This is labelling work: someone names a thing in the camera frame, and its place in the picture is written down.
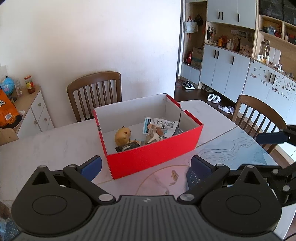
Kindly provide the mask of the yellow plush toy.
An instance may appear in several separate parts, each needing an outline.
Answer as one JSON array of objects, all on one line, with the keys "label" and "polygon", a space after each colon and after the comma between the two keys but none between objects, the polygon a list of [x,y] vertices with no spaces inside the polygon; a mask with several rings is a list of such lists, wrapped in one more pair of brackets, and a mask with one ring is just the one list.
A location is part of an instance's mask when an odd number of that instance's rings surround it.
[{"label": "yellow plush toy", "polygon": [[131,130],[130,128],[127,127],[122,127],[120,128],[115,136],[114,136],[114,140],[117,146],[123,146],[126,145],[130,142],[130,136],[131,136]]}]

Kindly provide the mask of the hanging tote bag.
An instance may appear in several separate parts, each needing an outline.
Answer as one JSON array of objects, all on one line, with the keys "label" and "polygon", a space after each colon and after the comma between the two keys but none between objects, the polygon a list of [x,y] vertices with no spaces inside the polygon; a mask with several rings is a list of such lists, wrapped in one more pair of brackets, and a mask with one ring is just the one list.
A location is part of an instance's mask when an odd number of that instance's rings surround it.
[{"label": "hanging tote bag", "polygon": [[191,16],[188,16],[186,22],[184,22],[184,33],[193,34],[198,32],[198,23],[193,21]]}]

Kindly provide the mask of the white slippers pair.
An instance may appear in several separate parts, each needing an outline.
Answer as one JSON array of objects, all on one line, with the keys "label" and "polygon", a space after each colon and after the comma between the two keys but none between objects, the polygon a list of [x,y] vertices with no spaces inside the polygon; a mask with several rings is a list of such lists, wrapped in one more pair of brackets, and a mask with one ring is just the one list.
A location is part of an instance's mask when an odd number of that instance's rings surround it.
[{"label": "white slippers pair", "polygon": [[221,98],[220,98],[220,96],[215,95],[215,94],[213,94],[213,93],[211,93],[211,94],[209,94],[209,95],[207,96],[207,100],[208,100],[208,101],[211,101],[213,104],[218,104],[218,103],[221,102]]}]

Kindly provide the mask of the silver foil snack bag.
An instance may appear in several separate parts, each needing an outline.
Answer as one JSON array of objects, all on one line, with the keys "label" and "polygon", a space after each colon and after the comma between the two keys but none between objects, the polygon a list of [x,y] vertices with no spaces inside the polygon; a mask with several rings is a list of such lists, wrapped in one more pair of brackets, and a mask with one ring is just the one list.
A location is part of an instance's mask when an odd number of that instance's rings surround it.
[{"label": "silver foil snack bag", "polygon": [[164,137],[163,130],[161,130],[160,128],[150,128],[148,133],[147,133],[147,136],[145,138],[144,144],[145,145],[152,144],[152,143],[161,141],[164,138],[165,137]]}]

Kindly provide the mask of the blue globe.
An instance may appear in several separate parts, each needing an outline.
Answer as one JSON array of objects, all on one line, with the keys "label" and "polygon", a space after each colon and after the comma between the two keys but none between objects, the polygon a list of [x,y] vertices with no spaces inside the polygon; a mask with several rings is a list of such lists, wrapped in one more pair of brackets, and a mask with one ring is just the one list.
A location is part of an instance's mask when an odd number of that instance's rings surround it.
[{"label": "blue globe", "polygon": [[4,91],[4,93],[9,96],[13,93],[14,89],[15,89],[15,83],[14,81],[9,78],[6,77],[2,82],[1,82],[1,89]]}]

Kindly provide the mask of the brown wooden chair back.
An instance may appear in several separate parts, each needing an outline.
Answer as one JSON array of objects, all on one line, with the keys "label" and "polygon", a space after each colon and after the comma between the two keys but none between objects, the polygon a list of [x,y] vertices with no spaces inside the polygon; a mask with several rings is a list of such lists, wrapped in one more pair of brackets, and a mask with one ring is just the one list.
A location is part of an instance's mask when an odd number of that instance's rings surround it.
[{"label": "brown wooden chair back", "polygon": [[122,101],[121,74],[115,71],[88,74],[74,80],[66,90],[76,121],[90,120],[95,108]]}]

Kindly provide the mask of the dark sneakers pair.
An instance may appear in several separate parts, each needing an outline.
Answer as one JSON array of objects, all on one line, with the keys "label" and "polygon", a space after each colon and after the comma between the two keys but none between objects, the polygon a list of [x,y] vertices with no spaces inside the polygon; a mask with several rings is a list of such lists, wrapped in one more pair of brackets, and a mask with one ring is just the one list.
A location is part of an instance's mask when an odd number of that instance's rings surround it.
[{"label": "dark sneakers pair", "polygon": [[196,87],[191,84],[190,81],[184,81],[182,83],[182,87],[184,87],[185,90],[194,90]]}]

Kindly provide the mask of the brown wooden chair right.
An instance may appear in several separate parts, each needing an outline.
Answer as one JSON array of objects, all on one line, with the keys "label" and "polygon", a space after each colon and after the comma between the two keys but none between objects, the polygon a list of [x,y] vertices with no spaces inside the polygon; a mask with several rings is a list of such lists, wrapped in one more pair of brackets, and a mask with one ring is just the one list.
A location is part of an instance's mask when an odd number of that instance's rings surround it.
[{"label": "brown wooden chair right", "polygon": [[249,95],[238,97],[232,121],[253,139],[260,133],[274,133],[287,127],[284,119],[273,108]]}]

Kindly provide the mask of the grey wall cabinet unit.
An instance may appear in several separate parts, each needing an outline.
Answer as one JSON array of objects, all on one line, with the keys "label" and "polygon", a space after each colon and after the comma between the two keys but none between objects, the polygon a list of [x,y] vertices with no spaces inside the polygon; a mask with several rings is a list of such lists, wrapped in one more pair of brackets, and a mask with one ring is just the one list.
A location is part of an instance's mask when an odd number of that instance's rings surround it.
[{"label": "grey wall cabinet unit", "polygon": [[[295,112],[295,22],[288,1],[183,1],[179,76],[236,101],[241,94],[286,117]],[[188,16],[198,32],[184,33]]]}]

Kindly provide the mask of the red cardboard box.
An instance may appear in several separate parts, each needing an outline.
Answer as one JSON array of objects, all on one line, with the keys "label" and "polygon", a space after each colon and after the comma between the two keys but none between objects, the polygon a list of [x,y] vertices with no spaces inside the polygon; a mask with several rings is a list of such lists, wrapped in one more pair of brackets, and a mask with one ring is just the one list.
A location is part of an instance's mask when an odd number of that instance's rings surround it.
[{"label": "red cardboard box", "polygon": [[100,106],[93,114],[114,179],[195,149],[204,126],[168,94]]}]

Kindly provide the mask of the black snack packet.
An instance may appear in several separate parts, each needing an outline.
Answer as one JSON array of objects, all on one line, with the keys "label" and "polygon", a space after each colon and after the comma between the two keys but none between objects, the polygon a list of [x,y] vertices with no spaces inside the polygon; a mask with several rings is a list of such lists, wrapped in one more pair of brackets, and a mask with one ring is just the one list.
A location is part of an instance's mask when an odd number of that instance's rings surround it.
[{"label": "black snack packet", "polygon": [[138,142],[134,141],[134,142],[129,142],[129,143],[122,145],[122,146],[118,146],[115,148],[115,150],[119,153],[119,152],[132,150],[132,149],[138,148],[140,146],[141,145]]}]

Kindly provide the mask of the white drawer sideboard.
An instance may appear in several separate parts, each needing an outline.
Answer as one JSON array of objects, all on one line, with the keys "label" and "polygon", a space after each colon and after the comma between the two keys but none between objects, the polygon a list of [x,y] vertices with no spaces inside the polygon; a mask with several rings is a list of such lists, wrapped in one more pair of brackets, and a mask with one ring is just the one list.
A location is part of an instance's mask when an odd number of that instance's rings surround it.
[{"label": "white drawer sideboard", "polygon": [[35,92],[29,94],[26,88],[22,89],[23,95],[14,103],[21,113],[22,120],[13,128],[14,134],[8,138],[8,142],[35,136],[55,128],[48,109],[46,107],[41,87],[35,86]]}]

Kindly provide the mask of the brown wooden chair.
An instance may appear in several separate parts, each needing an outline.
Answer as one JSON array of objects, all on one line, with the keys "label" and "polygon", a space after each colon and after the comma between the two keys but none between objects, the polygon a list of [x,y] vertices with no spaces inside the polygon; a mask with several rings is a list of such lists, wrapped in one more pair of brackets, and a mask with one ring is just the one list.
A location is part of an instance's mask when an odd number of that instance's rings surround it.
[{"label": "brown wooden chair", "polygon": [[260,133],[274,133],[287,127],[284,119],[273,108],[249,95],[238,97],[232,121],[253,139]]},{"label": "brown wooden chair", "polygon": [[76,121],[90,120],[95,108],[122,101],[121,74],[115,71],[88,74],[74,80],[66,90]]}]

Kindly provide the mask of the sauce jar red lid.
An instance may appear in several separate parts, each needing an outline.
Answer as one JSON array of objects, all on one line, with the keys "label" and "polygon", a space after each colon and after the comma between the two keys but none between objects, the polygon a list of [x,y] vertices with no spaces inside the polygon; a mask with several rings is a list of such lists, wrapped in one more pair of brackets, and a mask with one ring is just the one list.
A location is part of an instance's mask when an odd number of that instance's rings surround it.
[{"label": "sauce jar red lid", "polygon": [[29,94],[34,93],[36,90],[35,90],[35,86],[34,86],[34,83],[33,83],[32,75],[29,75],[29,76],[25,77],[24,80],[25,80],[25,83],[26,83],[28,93]]}]

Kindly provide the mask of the white seafood snack packet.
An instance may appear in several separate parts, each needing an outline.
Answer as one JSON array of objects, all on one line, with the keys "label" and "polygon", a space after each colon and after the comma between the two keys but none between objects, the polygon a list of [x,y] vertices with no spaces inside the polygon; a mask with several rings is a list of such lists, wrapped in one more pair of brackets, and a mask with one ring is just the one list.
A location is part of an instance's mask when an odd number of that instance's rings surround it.
[{"label": "white seafood snack packet", "polygon": [[143,129],[142,129],[143,134],[148,133],[148,125],[150,125],[150,124],[160,127],[163,130],[164,135],[172,136],[175,133],[179,122],[178,121],[164,120],[164,119],[161,119],[161,118],[149,118],[149,117],[147,117],[144,120],[144,126],[143,126]]}]

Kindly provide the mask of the orange snack bag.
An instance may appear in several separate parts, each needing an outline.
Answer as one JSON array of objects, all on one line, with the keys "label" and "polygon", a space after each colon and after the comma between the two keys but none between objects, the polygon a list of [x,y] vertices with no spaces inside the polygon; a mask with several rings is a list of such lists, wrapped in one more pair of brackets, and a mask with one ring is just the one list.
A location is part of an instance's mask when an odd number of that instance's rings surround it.
[{"label": "orange snack bag", "polygon": [[1,89],[0,95],[0,127],[1,128],[14,128],[22,120],[22,116],[17,111],[14,104],[6,96],[5,92]]}]

